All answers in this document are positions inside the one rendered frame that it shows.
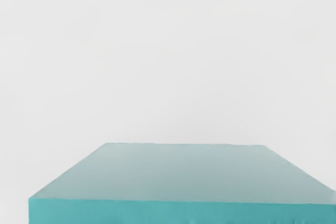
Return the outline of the teal rectangular box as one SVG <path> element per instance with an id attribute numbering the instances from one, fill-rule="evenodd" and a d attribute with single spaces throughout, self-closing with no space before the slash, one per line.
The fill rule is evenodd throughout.
<path id="1" fill-rule="evenodd" d="M 263 145 L 107 143 L 28 209 L 28 224 L 336 224 L 336 191 Z"/>

